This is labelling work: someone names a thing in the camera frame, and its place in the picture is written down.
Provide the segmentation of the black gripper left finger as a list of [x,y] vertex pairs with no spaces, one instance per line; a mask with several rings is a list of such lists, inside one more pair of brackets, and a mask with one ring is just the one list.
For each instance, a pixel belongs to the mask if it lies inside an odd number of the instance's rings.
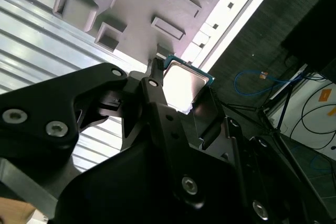
[[163,61],[154,59],[150,69],[149,76],[136,79],[102,63],[2,94],[1,157],[36,172],[57,170],[82,131],[117,116],[121,152],[140,143],[153,145],[173,194],[192,209],[202,208],[205,197],[194,180],[189,144],[163,94]]

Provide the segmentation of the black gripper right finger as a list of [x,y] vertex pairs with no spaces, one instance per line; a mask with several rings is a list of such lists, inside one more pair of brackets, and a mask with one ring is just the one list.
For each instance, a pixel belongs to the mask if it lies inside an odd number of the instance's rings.
[[193,114],[200,148],[235,169],[241,202],[254,223],[323,222],[323,204],[284,143],[280,157],[263,138],[245,138],[210,87],[193,102]]

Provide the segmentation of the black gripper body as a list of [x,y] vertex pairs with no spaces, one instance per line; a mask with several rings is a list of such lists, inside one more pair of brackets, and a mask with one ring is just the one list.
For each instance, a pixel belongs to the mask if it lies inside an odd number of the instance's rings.
[[205,204],[194,210],[174,194],[150,143],[140,143],[77,176],[61,193],[55,223],[252,223],[234,169],[190,148]]

